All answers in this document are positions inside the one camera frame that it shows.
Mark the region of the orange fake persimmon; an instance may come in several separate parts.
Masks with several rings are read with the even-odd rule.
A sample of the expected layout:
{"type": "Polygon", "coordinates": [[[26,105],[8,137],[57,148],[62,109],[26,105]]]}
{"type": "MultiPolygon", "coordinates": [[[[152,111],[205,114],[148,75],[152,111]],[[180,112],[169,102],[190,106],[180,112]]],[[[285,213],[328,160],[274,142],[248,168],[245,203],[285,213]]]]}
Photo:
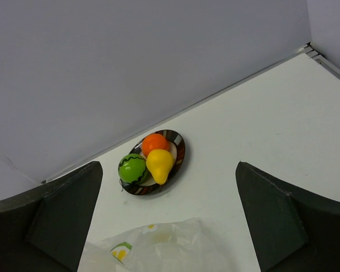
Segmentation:
{"type": "Polygon", "coordinates": [[[151,151],[157,149],[169,151],[170,147],[167,139],[162,134],[158,133],[146,136],[142,142],[142,153],[145,158],[148,157],[151,151]]]}

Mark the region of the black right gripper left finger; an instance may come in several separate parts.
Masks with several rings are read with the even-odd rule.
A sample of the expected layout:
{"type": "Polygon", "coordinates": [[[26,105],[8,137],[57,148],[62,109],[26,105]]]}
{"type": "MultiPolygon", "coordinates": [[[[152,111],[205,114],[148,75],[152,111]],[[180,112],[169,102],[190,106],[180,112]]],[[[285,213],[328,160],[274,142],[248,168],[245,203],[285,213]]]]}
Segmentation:
{"type": "Polygon", "coordinates": [[[103,169],[92,161],[0,201],[0,271],[77,271],[103,169]]]}

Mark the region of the green fake fruit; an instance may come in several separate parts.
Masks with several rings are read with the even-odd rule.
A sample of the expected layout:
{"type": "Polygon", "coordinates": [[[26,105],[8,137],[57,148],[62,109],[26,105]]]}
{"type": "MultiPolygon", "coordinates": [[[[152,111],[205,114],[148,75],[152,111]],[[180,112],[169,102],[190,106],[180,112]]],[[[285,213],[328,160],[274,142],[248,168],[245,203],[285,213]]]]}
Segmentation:
{"type": "Polygon", "coordinates": [[[127,184],[141,184],[146,181],[148,169],[146,159],[140,154],[128,154],[118,164],[118,175],[127,184]]]}

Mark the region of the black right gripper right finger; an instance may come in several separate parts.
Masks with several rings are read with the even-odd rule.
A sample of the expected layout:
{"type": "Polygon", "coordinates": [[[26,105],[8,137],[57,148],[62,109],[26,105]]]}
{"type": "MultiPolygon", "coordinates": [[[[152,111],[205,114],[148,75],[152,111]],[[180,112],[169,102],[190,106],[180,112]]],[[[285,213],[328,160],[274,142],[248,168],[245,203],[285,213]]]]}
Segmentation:
{"type": "Polygon", "coordinates": [[[340,271],[340,202],[246,162],[235,176],[261,271],[340,271]]]}

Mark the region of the yellow fake lemon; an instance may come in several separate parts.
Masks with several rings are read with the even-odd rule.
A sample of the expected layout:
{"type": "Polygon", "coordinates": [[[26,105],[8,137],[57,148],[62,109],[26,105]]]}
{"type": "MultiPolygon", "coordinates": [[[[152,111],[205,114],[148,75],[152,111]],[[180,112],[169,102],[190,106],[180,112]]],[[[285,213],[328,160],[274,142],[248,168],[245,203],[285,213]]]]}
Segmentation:
{"type": "Polygon", "coordinates": [[[152,150],[146,159],[146,166],[154,181],[159,185],[164,185],[168,175],[174,165],[174,158],[167,150],[152,150]]]}

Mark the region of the clear printed plastic bag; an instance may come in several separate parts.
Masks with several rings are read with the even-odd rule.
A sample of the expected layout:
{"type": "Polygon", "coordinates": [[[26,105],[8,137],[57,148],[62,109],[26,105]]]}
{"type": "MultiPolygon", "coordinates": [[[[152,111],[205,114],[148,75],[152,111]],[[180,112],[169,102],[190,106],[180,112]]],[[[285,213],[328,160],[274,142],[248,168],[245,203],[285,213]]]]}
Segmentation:
{"type": "Polygon", "coordinates": [[[200,218],[153,223],[85,243],[78,271],[259,271],[254,252],[200,218]]]}

